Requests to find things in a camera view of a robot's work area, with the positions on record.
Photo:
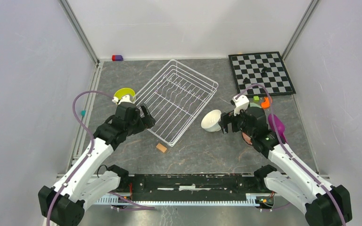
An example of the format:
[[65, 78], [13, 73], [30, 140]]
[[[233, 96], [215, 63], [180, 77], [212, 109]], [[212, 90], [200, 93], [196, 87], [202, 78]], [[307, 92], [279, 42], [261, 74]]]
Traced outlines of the white ribbed bowl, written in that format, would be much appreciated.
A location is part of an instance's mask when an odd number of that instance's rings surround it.
[[219, 121], [221, 119], [220, 110], [212, 110], [207, 113], [201, 121], [201, 128], [207, 132], [218, 132], [221, 130]]

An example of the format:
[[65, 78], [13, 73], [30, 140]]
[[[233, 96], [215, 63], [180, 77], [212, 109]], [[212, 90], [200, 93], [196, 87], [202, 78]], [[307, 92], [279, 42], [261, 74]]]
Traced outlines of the blue white patterned bowl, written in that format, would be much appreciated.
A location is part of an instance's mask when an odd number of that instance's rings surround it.
[[242, 132], [242, 139], [244, 140], [244, 142], [245, 142], [246, 144], [248, 144], [248, 145], [250, 145], [250, 146], [253, 145], [253, 144], [252, 144], [252, 141], [251, 141], [251, 138], [250, 138], [247, 134], [245, 134], [245, 133], [243, 133], [243, 132]]

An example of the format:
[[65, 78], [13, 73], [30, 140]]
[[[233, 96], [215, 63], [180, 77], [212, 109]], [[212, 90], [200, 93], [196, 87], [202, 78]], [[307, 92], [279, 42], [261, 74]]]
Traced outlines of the white wire dish rack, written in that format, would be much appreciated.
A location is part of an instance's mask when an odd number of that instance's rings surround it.
[[174, 146], [213, 98], [219, 84], [172, 59], [135, 96], [136, 105], [145, 104], [155, 125], [150, 132]]

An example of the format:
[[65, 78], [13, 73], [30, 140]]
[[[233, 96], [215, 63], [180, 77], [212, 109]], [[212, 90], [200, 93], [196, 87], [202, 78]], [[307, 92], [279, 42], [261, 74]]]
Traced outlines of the yellow bowl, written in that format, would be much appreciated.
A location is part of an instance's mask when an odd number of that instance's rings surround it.
[[121, 88], [118, 91], [114, 93], [114, 97], [116, 97], [118, 100], [120, 100], [123, 96], [130, 95], [131, 101], [135, 101], [135, 91], [131, 88]]

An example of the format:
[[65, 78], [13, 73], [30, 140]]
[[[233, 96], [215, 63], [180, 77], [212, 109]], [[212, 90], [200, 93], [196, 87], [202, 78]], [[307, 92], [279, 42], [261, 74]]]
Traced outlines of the pale green ceramic bowl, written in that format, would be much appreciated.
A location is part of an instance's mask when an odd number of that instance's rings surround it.
[[250, 107], [262, 108], [259, 104], [256, 104], [256, 103], [250, 103]]

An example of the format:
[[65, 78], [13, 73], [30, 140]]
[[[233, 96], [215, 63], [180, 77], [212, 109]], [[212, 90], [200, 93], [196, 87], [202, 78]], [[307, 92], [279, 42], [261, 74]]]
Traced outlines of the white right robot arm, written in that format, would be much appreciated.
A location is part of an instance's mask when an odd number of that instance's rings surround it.
[[332, 185], [295, 154], [281, 136], [274, 114], [248, 107], [239, 113], [222, 113], [219, 125], [224, 134], [229, 129], [246, 134], [253, 148], [286, 174], [270, 165], [262, 167], [253, 180], [257, 191], [271, 190], [281, 195], [304, 214], [311, 226], [345, 226], [353, 219], [349, 191], [343, 185]]

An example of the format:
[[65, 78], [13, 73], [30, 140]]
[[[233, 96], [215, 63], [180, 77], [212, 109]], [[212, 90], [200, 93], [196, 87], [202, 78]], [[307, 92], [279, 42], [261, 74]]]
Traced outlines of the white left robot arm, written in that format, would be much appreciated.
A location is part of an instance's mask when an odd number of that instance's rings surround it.
[[152, 128], [156, 121], [145, 104], [121, 102], [115, 114], [109, 116], [93, 133], [90, 144], [80, 159], [51, 187], [43, 186], [38, 192], [41, 214], [49, 226], [77, 226], [86, 210], [112, 190], [123, 192], [129, 179], [113, 171], [88, 183], [100, 164], [131, 135]]

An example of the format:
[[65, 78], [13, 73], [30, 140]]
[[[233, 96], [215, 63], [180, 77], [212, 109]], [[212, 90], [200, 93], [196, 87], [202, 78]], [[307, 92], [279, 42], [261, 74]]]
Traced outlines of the tan wooden block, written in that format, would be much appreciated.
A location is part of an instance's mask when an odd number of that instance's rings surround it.
[[156, 145], [156, 148], [157, 148], [159, 151], [161, 151], [162, 153], [166, 153], [167, 150], [168, 150], [168, 148], [167, 148], [166, 146], [164, 146], [163, 144], [161, 144], [161, 143], [158, 143], [158, 144]]

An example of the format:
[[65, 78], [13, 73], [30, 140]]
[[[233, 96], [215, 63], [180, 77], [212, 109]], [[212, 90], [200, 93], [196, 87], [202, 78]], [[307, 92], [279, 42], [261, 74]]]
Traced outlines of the black chess piece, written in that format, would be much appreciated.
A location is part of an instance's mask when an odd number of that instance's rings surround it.
[[243, 79], [243, 84], [250, 84], [250, 79], [249, 78], [244, 78]]
[[267, 73], [267, 67], [262, 68], [261, 73]]

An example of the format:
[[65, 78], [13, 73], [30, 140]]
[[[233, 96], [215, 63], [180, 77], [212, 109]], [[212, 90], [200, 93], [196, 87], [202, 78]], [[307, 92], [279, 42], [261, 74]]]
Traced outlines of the orange curved plastic piece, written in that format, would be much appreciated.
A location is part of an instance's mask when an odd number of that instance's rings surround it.
[[263, 102], [261, 103], [261, 107], [263, 109], [270, 108], [272, 104], [272, 98], [271, 97], [264, 97]]

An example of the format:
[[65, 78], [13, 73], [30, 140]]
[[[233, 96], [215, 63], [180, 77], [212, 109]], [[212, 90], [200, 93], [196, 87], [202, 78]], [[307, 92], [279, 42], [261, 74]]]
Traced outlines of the magenta plastic scoop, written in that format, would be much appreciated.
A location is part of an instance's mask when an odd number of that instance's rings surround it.
[[282, 123], [282, 121], [274, 114], [268, 115], [268, 123], [270, 128], [273, 131], [277, 131], [279, 133], [279, 136], [282, 138], [283, 141], [287, 142], [287, 139], [284, 135], [284, 132], [286, 130], [285, 125]]

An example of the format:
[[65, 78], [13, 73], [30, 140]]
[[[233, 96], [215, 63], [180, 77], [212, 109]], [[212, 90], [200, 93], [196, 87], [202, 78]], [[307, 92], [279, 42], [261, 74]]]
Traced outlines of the black white chessboard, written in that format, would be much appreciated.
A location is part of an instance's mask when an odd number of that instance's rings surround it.
[[[294, 85], [287, 72], [280, 52], [261, 52], [228, 55], [237, 93], [247, 97], [293, 95]], [[267, 67], [267, 73], [261, 73]], [[249, 78], [250, 84], [243, 84]]]

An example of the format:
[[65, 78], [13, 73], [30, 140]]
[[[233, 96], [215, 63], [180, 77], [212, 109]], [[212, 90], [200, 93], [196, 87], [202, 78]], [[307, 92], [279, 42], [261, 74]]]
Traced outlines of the red purple block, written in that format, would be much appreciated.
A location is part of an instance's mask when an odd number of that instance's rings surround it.
[[123, 56], [122, 55], [112, 55], [111, 60], [112, 61], [123, 61]]

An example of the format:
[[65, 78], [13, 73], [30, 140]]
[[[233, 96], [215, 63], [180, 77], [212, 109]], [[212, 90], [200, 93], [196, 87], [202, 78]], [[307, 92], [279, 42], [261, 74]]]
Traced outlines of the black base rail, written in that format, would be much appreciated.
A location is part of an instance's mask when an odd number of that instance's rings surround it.
[[243, 201], [271, 191], [252, 174], [134, 174], [121, 179], [117, 194], [137, 201]]

